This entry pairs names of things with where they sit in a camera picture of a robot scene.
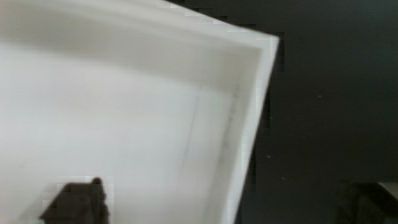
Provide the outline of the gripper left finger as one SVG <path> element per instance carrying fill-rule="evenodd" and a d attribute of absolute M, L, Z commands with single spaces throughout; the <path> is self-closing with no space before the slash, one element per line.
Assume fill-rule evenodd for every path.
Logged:
<path fill-rule="evenodd" d="M 110 224 L 101 178 L 67 183 L 39 216 L 44 224 Z"/>

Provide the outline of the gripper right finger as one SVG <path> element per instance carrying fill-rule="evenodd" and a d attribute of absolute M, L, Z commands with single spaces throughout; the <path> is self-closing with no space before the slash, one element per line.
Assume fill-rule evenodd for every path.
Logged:
<path fill-rule="evenodd" d="M 336 224 L 398 224 L 398 198 L 380 183 L 341 185 Z"/>

